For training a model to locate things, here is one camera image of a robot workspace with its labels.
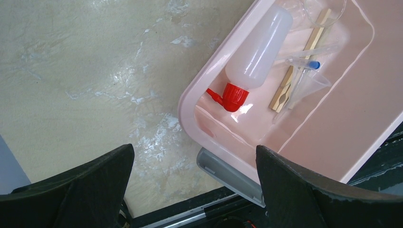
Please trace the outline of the wooden stick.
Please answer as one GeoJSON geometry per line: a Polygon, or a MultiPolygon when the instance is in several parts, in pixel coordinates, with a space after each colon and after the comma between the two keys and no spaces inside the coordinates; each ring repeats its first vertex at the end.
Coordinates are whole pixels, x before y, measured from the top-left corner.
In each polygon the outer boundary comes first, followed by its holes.
{"type": "Polygon", "coordinates": [[[316,48],[316,45],[323,34],[323,26],[329,20],[331,12],[332,10],[327,8],[319,13],[316,22],[320,27],[313,29],[305,46],[304,54],[285,59],[289,68],[269,104],[269,108],[277,113],[277,119],[302,98],[332,85],[326,77],[317,71],[320,69],[321,63],[311,59],[313,55],[329,50],[329,48],[316,48]]]}

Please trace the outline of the clear plastic pipette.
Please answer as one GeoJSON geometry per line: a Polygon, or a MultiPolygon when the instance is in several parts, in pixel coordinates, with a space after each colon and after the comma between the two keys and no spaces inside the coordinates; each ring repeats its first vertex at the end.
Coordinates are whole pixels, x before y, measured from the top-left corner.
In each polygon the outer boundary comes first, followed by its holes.
{"type": "Polygon", "coordinates": [[[315,49],[309,49],[309,50],[303,50],[299,52],[294,52],[290,54],[285,54],[285,55],[280,55],[277,56],[274,62],[279,62],[279,61],[284,61],[285,59],[289,57],[307,57],[307,56],[313,56],[313,55],[321,55],[321,54],[331,54],[335,53],[340,50],[342,46],[340,44],[332,44],[332,45],[326,45],[323,47],[315,48],[315,49]]]}

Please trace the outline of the pink plastic bin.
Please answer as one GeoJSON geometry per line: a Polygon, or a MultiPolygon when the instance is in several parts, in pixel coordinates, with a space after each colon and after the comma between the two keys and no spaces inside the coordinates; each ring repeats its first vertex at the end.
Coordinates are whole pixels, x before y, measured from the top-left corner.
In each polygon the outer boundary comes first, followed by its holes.
{"type": "Polygon", "coordinates": [[[277,62],[237,112],[213,101],[228,81],[224,67],[273,4],[256,0],[180,97],[179,121],[202,146],[198,166],[245,199],[264,207],[256,146],[339,182],[348,182],[403,120],[403,3],[400,0],[309,2],[343,9],[324,29],[319,73],[331,85],[299,100],[281,116],[269,104],[288,66],[277,62]]]}

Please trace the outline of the small blue capped tube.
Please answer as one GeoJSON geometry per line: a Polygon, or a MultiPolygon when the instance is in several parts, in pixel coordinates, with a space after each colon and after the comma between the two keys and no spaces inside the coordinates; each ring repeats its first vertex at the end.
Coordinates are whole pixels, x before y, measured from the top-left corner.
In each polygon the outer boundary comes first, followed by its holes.
{"type": "Polygon", "coordinates": [[[290,57],[286,58],[285,62],[294,67],[303,67],[303,68],[308,68],[308,69],[313,69],[317,70],[321,67],[320,62],[316,60],[309,60],[301,57],[290,57]]]}

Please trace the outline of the white squeeze bottle red cap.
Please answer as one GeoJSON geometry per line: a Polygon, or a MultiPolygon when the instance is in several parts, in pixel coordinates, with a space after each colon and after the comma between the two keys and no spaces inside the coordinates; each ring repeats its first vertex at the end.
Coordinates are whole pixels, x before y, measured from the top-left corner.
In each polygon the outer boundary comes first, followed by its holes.
{"type": "Polygon", "coordinates": [[[250,90],[265,82],[292,24],[291,14],[273,4],[227,62],[222,95],[206,90],[212,99],[228,112],[238,111],[250,90]]]}

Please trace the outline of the clear plastic funnel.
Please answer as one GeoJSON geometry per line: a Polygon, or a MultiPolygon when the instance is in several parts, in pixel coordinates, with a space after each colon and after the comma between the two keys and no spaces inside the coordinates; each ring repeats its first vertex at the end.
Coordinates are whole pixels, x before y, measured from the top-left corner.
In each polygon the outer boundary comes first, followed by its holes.
{"type": "Polygon", "coordinates": [[[292,109],[302,98],[331,85],[331,82],[316,70],[289,67],[269,104],[269,108],[276,112],[273,122],[278,122],[282,115],[292,109]]]}

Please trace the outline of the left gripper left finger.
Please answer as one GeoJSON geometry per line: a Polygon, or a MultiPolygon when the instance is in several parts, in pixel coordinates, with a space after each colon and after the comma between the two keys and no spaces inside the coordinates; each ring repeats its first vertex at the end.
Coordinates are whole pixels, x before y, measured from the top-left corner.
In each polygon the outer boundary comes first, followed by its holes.
{"type": "Polygon", "coordinates": [[[134,163],[124,144],[80,166],[0,197],[3,228],[113,228],[134,163]]]}

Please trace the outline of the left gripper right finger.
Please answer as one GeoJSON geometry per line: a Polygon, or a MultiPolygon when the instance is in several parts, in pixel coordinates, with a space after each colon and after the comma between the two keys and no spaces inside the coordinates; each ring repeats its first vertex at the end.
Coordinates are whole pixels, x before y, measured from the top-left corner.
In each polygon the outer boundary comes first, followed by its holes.
{"type": "Polygon", "coordinates": [[[401,196],[347,185],[256,147],[256,166],[272,228],[400,228],[401,196]]]}

